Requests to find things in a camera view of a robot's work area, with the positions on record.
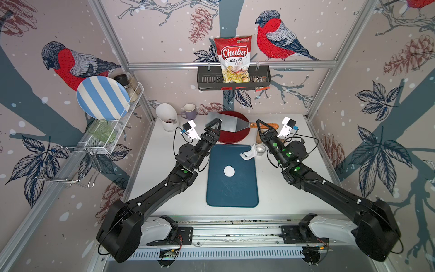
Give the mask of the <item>round cut dough wrapper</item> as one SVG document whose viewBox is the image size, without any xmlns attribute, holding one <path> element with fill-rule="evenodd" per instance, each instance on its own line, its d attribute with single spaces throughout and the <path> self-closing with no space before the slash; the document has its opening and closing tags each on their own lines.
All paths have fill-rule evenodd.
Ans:
<svg viewBox="0 0 435 272">
<path fill-rule="evenodd" d="M 226 177 L 233 177 L 235 175 L 235 170 L 232 166 L 228 165 L 224 168 L 224 174 Z"/>
</svg>

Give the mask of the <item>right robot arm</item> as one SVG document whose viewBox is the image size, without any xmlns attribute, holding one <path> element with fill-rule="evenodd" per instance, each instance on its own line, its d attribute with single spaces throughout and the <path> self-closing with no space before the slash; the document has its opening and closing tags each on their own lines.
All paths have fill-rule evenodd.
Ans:
<svg viewBox="0 0 435 272">
<path fill-rule="evenodd" d="M 325 201 L 350 219 L 356 224 L 351 237 L 359 249 L 375 261 L 385 261 L 396 243 L 401 242 L 391 207 L 381 199 L 373 202 L 327 181 L 302 162 L 308 157 L 302 142 L 285 145 L 271 125 L 262 120 L 257 120 L 256 125 L 261 141 L 282 169 L 284 180 Z"/>
</svg>

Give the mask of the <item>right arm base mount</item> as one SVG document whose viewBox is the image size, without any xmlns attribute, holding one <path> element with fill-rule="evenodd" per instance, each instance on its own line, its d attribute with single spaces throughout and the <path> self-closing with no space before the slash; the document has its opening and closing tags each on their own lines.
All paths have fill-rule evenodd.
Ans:
<svg viewBox="0 0 435 272">
<path fill-rule="evenodd" d="M 309 213 L 297 224 L 280 226 L 282 233 L 279 236 L 283 239 L 284 244 L 327 244 L 328 238 L 315 235 L 309 228 L 311 220 L 316 216 L 318 215 L 315 213 Z"/>
</svg>

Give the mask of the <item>white dough piece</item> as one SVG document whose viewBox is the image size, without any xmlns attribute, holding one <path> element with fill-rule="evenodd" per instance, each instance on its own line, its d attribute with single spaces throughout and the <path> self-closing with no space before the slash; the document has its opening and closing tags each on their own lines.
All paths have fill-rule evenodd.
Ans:
<svg viewBox="0 0 435 272">
<path fill-rule="evenodd" d="M 251 149 L 249 151 L 245 151 L 240 154 L 240 156 L 243 158 L 243 160 L 251 160 L 252 158 L 256 157 L 258 154 L 256 144 L 253 144 L 251 146 Z"/>
</svg>

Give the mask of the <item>wooden dough roller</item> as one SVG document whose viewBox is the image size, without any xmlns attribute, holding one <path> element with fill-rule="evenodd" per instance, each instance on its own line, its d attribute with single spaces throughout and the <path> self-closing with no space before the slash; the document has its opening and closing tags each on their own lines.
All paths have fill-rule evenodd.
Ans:
<svg viewBox="0 0 435 272">
<path fill-rule="evenodd" d="M 256 138 L 257 143 L 266 143 L 266 142 L 270 142 L 272 140 L 280 140 L 282 143 L 285 142 L 284 139 L 281 139 L 278 137 L 278 134 L 258 134 L 257 133 L 257 138 Z"/>
</svg>

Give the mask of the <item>metal spatula wooden handle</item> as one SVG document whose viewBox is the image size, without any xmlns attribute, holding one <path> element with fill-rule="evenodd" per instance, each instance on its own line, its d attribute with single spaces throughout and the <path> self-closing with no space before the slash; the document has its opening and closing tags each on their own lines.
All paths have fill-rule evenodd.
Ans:
<svg viewBox="0 0 435 272">
<path fill-rule="evenodd" d="M 214 119 L 220 119 L 222 121 L 221 129 L 232 133 L 236 133 L 247 128 L 252 128 L 252 129 L 258 128 L 257 124 L 254 122 L 244 121 L 243 119 L 240 119 L 238 117 L 229 116 L 226 114 L 210 112 L 207 114 L 207 119 L 208 122 Z"/>
</svg>

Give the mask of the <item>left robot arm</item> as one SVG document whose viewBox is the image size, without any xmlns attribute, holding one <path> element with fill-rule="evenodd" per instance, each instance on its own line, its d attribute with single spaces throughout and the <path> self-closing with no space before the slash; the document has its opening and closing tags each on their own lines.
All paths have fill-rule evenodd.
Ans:
<svg viewBox="0 0 435 272">
<path fill-rule="evenodd" d="M 119 264 L 132 256 L 145 238 L 142 233 L 145 220 L 193 184 L 201 163 L 219 140 L 221 125 L 218 118 L 210 121 L 196 145 L 182 145 L 173 170 L 161 183 L 127 203 L 117 200 L 111 204 L 96 238 Z"/>
</svg>

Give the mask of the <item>teal cutting board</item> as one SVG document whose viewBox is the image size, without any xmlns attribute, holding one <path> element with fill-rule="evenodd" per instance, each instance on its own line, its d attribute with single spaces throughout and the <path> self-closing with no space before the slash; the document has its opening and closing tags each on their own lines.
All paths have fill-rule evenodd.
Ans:
<svg viewBox="0 0 435 272">
<path fill-rule="evenodd" d="M 240 156 L 250 149 L 249 145 L 215 145 L 211 149 L 206 190 L 209 206 L 254 208 L 258 205 L 256 162 Z M 228 165 L 235 170 L 233 177 L 224 174 Z"/>
</svg>

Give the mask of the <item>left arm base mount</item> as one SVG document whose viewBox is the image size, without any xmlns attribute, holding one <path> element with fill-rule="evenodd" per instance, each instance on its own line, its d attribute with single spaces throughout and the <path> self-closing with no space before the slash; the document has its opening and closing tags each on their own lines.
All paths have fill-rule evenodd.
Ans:
<svg viewBox="0 0 435 272">
<path fill-rule="evenodd" d="M 161 216 L 142 226 L 141 245 L 191 245 L 192 227 L 180 227 L 171 217 Z"/>
</svg>

